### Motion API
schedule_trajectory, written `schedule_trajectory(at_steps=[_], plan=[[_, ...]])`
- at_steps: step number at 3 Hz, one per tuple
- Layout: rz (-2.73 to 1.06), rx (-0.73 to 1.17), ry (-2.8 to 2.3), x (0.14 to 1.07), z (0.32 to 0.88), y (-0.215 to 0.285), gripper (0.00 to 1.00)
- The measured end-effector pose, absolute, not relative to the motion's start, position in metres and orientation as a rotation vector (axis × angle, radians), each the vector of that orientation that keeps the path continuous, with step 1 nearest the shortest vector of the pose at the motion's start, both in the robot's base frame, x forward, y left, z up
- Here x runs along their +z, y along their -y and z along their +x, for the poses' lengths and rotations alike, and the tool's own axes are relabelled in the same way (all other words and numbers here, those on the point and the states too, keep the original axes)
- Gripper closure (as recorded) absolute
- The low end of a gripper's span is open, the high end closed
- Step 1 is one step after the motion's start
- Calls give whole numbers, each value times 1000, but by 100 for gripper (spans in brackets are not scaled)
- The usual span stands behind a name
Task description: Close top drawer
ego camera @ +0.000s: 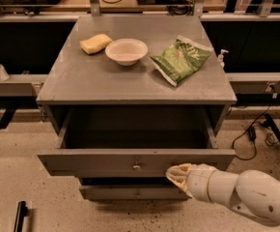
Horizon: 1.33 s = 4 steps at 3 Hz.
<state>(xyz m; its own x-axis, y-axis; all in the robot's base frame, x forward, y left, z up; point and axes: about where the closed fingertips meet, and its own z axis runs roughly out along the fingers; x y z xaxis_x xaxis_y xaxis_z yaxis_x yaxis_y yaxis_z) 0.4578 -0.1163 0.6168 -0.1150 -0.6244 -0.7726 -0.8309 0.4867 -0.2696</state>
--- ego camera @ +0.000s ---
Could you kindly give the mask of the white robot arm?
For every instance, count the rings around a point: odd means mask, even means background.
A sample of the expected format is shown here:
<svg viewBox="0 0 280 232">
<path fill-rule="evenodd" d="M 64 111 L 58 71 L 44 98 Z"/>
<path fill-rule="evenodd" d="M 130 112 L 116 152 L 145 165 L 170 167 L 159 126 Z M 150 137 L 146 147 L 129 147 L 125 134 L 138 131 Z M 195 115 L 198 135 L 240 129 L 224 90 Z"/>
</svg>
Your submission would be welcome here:
<svg viewBox="0 0 280 232">
<path fill-rule="evenodd" d="M 280 225 L 280 182 L 264 172 L 234 174 L 184 163 L 170 167 L 166 177 L 191 198 L 223 205 L 266 226 Z"/>
</svg>

